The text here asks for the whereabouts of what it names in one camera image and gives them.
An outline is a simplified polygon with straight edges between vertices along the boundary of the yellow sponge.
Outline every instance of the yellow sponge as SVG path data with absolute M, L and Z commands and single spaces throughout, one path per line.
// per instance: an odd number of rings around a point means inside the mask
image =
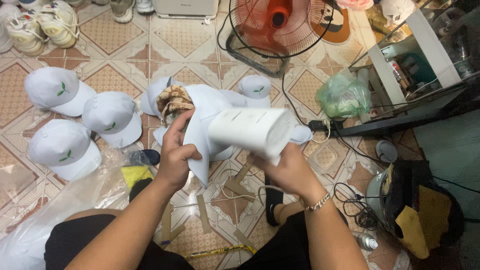
M 149 166 L 129 166 L 122 167 L 121 173 L 128 187 L 131 189 L 133 185 L 139 180 L 146 178 L 153 178 L 152 172 L 149 170 Z

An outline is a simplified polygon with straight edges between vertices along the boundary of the hand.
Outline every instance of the hand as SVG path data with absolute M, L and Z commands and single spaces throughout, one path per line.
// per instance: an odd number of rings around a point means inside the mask
M 182 113 L 163 136 L 160 165 L 155 179 L 168 182 L 173 192 L 181 190 L 187 182 L 189 171 L 187 159 L 202 159 L 195 145 L 183 145 L 185 133 L 182 130 L 194 112 L 195 109 Z
M 264 170 L 283 190 L 300 195 L 307 206 L 318 203 L 326 191 L 300 148 L 296 144 L 288 143 L 280 156 L 278 166 L 260 157 L 255 157 L 253 163 Z

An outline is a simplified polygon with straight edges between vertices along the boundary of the electric fan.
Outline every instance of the electric fan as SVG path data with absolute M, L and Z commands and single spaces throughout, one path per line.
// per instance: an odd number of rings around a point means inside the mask
M 333 19 L 334 7 L 334 0 L 230 0 L 232 34 L 226 51 L 270 77 L 280 77 L 291 57 L 320 41 Z M 244 47 L 232 48 L 235 37 Z M 271 71 L 236 51 L 239 49 L 249 49 L 263 58 L 281 59 L 282 64 Z

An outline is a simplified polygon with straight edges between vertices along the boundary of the fan base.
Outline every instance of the fan base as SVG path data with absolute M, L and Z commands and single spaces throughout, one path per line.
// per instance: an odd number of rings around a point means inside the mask
M 244 62 L 245 64 L 251 66 L 252 68 L 264 73 L 265 75 L 267 75 L 269 77 L 281 78 L 283 76 L 288 63 L 290 63 L 290 58 L 282 59 L 282 63 L 277 70 L 275 70 L 275 71 L 270 70 L 266 66 L 253 61 L 249 57 L 247 57 L 247 56 L 245 56 L 245 55 L 243 55 L 243 54 L 241 54 L 237 51 L 234 51 L 234 49 L 231 47 L 231 43 L 233 42 L 234 37 L 235 37 L 235 34 L 232 32 L 230 34 L 230 36 L 227 38 L 227 42 L 225 44 L 225 48 L 227 49 L 227 52 L 228 52 L 229 55 L 231 55 L 233 58 L 235 58 L 239 61 Z

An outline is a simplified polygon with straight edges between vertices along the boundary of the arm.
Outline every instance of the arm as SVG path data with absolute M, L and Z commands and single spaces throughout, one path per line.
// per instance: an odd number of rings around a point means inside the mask
M 254 164 L 285 191 L 300 195 L 305 206 L 317 204 L 326 191 L 300 148 L 288 143 L 281 156 L 277 167 L 259 157 L 255 157 Z M 331 199 L 322 208 L 305 212 L 305 223 L 312 269 L 368 269 L 357 242 Z
M 167 203 L 187 181 L 187 159 L 202 158 L 194 145 L 182 146 L 185 133 L 181 131 L 193 111 L 181 114 L 165 133 L 155 179 L 70 262 L 67 269 L 138 267 Z

